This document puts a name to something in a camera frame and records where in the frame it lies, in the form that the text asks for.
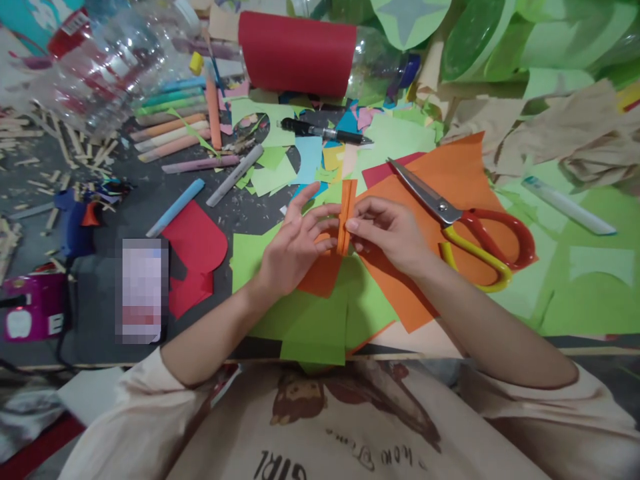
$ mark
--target blue glue gun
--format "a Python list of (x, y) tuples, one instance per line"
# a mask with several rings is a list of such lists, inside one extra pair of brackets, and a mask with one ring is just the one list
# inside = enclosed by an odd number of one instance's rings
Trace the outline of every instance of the blue glue gun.
[(88, 204), (76, 201), (73, 189), (63, 190), (53, 198), (62, 214), (62, 253), (67, 258), (85, 257), (95, 253), (93, 227), (83, 226)]

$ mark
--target red paper cylinder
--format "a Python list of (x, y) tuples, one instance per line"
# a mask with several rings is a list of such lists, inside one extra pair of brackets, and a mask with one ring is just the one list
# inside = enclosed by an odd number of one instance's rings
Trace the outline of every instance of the red paper cylinder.
[(244, 11), (239, 42), (254, 87), (342, 98), (356, 26)]

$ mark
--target person's right hand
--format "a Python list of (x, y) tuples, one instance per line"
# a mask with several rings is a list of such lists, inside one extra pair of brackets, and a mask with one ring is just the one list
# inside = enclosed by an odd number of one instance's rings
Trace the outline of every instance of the person's right hand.
[(360, 200), (346, 227), (358, 253), (371, 242), (382, 249), (394, 267), (410, 277), (424, 275), (428, 262), (435, 257), (411, 210), (391, 200), (378, 197)]

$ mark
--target pink device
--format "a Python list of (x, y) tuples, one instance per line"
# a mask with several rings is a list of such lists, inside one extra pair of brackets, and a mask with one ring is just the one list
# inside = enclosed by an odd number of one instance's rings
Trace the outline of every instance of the pink device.
[(5, 280), (5, 295), (24, 295), (23, 305), (7, 309), (5, 340), (30, 342), (56, 337), (65, 319), (65, 274), (31, 273)]

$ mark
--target hand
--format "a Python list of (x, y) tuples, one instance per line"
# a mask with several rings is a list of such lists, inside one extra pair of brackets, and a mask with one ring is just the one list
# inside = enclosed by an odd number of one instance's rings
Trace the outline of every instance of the hand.
[(353, 209), (347, 230), (357, 252), (371, 242), (382, 249), (394, 267), (417, 278), (425, 274), (428, 262), (435, 257), (408, 208), (378, 197), (367, 197)]
[(324, 239), (318, 243), (315, 240), (322, 232), (338, 228), (337, 218), (326, 217), (338, 215), (340, 205), (321, 205), (302, 216), (302, 208), (318, 190), (320, 182), (312, 183), (291, 201), (282, 228), (262, 257), (262, 266), (256, 280), (274, 300), (290, 294), (305, 277), (313, 262), (338, 243), (336, 238)]

